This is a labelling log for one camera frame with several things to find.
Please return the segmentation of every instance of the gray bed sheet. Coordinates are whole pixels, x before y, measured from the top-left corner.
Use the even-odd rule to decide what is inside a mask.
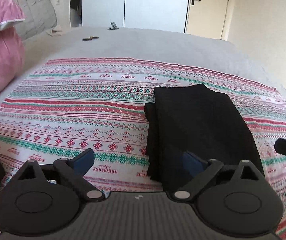
[[[90,36],[98,36],[99,39],[82,41]],[[56,37],[41,33],[25,40],[24,47],[24,67],[0,93],[0,103],[26,76],[48,60],[77,57],[131,57],[197,66],[275,87],[286,98],[284,87],[261,65],[223,40],[146,29],[120,28],[111,31],[78,27]]]

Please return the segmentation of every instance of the green pattern stripe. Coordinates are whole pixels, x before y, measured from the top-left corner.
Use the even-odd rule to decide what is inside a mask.
[[[284,163],[284,162],[286,162],[286,156],[284,156],[284,155],[281,157],[262,159],[262,165],[263,166],[270,166],[270,165]]]
[[[19,139],[13,139],[5,136],[0,136],[0,141],[5,143],[18,145],[36,152],[44,152],[46,154],[57,155],[59,157],[67,157],[73,158],[80,154],[82,150],[71,150],[71,149],[62,149],[49,145],[41,145],[31,142],[26,142]],[[95,153],[95,158],[101,162],[118,162],[121,164],[130,164],[130,165],[140,165],[140,166],[148,166],[149,162],[147,158],[144,157],[136,157],[136,156],[126,156],[125,154],[116,155],[114,153]]]
[[[194,84],[205,84],[208,87],[214,87],[216,89],[223,90],[223,91],[224,90],[225,91],[229,91],[229,92],[232,92],[232,93],[235,93],[235,94],[241,94],[241,95],[262,95],[261,93],[256,93],[256,92],[253,92],[253,91],[233,90],[233,89],[230,89],[230,88],[225,87],[225,86],[209,83],[209,82],[206,82],[206,81],[199,81],[199,80],[196,80],[195,78],[186,78],[186,77],[173,76],[173,75],[161,75],[161,74],[154,74],[154,73],[151,73],[151,74],[153,74],[154,76],[158,76],[158,77],[165,77],[165,78],[170,78],[170,79],[171,78],[172,79],[175,78],[177,80],[183,80],[183,81],[191,82],[191,83],[194,83]],[[33,75],[30,75],[30,77],[42,77],[42,76],[69,77],[69,76],[76,76],[76,75],[80,75],[80,73],[74,73],[74,74],[56,74],[56,73],[49,74],[49,73],[47,73],[47,74],[39,74],[39,75],[33,74]]]

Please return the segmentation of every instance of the metal screw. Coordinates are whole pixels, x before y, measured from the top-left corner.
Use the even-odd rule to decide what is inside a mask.
[[[98,191],[98,190],[90,190],[86,196],[88,198],[100,198],[102,197],[102,192],[101,191]]]
[[[189,198],[191,195],[189,192],[185,190],[180,190],[180,191],[175,192],[174,196],[179,199],[186,199],[186,198]]]

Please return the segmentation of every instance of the door frame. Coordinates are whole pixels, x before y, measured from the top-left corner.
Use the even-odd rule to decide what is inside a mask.
[[[230,31],[230,24],[232,22],[234,6],[235,6],[235,0],[228,0],[221,40],[227,41],[228,34],[229,34],[229,31]],[[190,7],[191,7],[191,0],[188,0],[187,18],[186,18],[186,22],[185,22],[185,31],[184,31],[184,33],[186,33],[186,31],[187,31],[187,23],[188,23],[188,17],[189,17],[189,14],[190,14]]]

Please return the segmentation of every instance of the small object on bed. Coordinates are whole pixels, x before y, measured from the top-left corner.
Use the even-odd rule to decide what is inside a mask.
[[[86,149],[71,160],[60,158],[53,164],[26,161],[0,192],[0,240],[35,236],[51,240],[66,235],[83,240],[98,226],[110,228],[115,239],[138,239],[140,227],[149,234],[143,239],[151,240],[168,232],[179,239],[279,239],[275,229],[283,216],[283,203],[249,160],[231,167],[190,153],[202,172],[178,191],[112,191],[105,198],[83,178],[94,164],[94,155]],[[153,227],[148,226],[151,219]],[[127,232],[133,234],[124,237]],[[96,238],[90,238],[105,235],[99,230]]]
[[[99,37],[90,36],[89,38],[82,39],[83,41],[91,41],[93,39],[98,39]]]
[[[113,31],[113,30],[117,30],[118,27],[116,26],[115,22],[111,22],[112,27],[109,28],[109,30]]]
[[[46,31],[47,34],[49,34],[50,36],[54,37],[54,36],[61,36],[63,34],[69,33],[70,31],[72,31],[72,29],[62,29],[60,25],[56,25],[56,27],[49,29]]]

